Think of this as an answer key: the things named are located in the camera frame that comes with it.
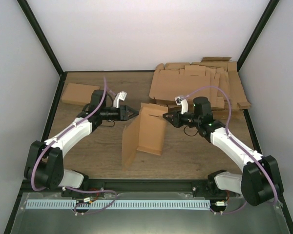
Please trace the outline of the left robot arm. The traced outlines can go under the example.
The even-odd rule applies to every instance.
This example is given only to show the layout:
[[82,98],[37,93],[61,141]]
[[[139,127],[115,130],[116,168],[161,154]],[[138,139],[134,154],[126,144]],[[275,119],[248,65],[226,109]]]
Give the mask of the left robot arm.
[[103,121],[127,121],[139,112],[121,105],[127,93],[119,92],[111,97],[105,90],[95,90],[73,122],[60,133],[45,141],[34,141],[30,148],[24,177],[30,181],[34,191],[44,189],[72,188],[80,197],[86,196],[90,185],[86,176],[74,170],[66,170],[63,159],[83,138],[93,133]]

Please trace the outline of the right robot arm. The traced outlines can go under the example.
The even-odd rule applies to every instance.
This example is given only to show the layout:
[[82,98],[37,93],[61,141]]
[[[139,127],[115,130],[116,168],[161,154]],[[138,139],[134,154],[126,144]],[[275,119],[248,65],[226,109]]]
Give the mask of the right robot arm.
[[241,170],[241,174],[226,170],[210,174],[207,184],[210,195],[219,196],[227,190],[241,195],[252,206],[278,201],[284,189],[278,163],[273,156],[263,156],[252,150],[235,137],[227,125],[215,120],[206,97],[193,100],[193,112],[188,111],[185,99],[176,97],[175,100],[181,110],[165,113],[163,118],[175,128],[196,128],[201,137],[223,151]]

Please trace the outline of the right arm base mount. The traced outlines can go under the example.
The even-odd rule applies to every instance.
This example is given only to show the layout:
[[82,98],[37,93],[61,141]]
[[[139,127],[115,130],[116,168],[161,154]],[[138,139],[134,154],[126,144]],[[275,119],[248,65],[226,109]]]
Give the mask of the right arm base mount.
[[225,198],[227,196],[236,195],[230,190],[219,189],[215,182],[218,174],[209,174],[206,179],[196,179],[191,181],[193,197],[204,198]]

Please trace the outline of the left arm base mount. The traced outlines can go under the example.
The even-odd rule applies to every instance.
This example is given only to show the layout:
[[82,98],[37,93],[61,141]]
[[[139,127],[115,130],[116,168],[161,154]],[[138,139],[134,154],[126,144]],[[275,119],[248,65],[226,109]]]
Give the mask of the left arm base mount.
[[[86,174],[84,174],[84,180],[81,186],[78,188],[83,191],[99,191],[101,188],[105,187],[105,182],[101,179],[93,179],[89,178]],[[93,197],[103,197],[101,193],[98,194],[86,194],[81,192],[76,192],[72,190],[66,190],[61,193],[62,197],[71,197],[73,199],[84,199],[89,196]]]

